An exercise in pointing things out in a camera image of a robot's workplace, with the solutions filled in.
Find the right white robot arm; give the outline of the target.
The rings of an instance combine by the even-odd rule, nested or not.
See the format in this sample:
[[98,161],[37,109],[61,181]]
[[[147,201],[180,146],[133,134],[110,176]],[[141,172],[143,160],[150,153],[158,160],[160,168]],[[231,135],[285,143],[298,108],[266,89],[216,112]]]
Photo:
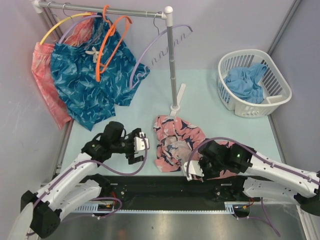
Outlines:
[[215,138],[202,142],[197,151],[199,161],[210,170],[228,170],[239,174],[263,177],[293,190],[293,199],[309,214],[320,215],[320,173],[301,170],[273,161],[254,148],[233,141],[231,146],[218,144]]

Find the pink shark print shorts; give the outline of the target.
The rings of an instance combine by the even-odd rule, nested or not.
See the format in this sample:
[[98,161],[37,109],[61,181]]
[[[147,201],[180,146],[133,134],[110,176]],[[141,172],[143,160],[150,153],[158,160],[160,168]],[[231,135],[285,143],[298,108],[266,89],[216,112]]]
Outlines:
[[200,127],[177,116],[158,115],[153,130],[158,139],[155,165],[162,173],[179,172],[206,136]]

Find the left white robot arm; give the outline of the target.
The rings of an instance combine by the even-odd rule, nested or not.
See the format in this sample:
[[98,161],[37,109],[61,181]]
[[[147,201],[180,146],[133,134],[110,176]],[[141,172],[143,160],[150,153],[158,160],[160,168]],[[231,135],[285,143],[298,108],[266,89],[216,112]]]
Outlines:
[[111,182],[101,174],[89,174],[99,167],[112,173],[114,169],[105,165],[113,154],[123,154],[130,165],[145,164],[149,150],[149,140],[141,128],[127,133],[124,125],[111,121],[102,133],[87,142],[70,166],[37,192],[26,191],[20,202],[23,209],[33,204],[31,233],[49,237],[62,220],[73,210],[89,201],[122,202],[112,194]]

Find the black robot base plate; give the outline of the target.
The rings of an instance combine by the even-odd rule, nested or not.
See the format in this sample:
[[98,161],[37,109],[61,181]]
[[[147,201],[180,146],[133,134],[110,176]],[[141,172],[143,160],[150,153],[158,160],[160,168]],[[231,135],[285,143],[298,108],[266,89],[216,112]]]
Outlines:
[[244,194],[246,177],[187,181],[183,176],[105,176],[126,211],[215,211],[225,202],[258,203]]

